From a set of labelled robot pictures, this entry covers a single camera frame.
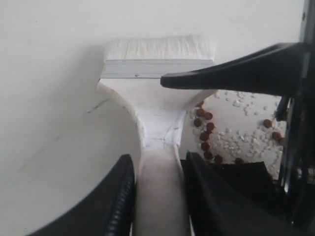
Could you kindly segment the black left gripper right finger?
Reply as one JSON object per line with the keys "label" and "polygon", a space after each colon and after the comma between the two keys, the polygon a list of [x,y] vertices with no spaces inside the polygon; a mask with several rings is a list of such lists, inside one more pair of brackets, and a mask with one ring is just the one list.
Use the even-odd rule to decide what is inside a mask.
{"label": "black left gripper right finger", "polygon": [[281,218],[283,203],[263,162],[215,165],[196,152],[184,161],[197,236],[306,236]]}

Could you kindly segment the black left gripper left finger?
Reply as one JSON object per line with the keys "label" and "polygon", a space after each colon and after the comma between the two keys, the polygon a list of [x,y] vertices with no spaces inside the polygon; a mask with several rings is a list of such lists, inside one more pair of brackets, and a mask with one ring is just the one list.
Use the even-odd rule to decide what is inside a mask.
{"label": "black left gripper left finger", "polygon": [[133,220],[135,176],[131,156],[122,155],[99,185],[71,210],[34,236],[127,236]]}

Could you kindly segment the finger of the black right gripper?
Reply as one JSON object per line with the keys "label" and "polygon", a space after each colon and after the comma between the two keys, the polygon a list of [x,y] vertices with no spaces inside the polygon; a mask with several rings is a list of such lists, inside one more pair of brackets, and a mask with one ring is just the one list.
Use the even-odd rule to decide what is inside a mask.
{"label": "finger of the black right gripper", "polygon": [[215,66],[165,74],[169,89],[223,89],[293,96],[298,91],[305,56],[303,43],[279,43]]}

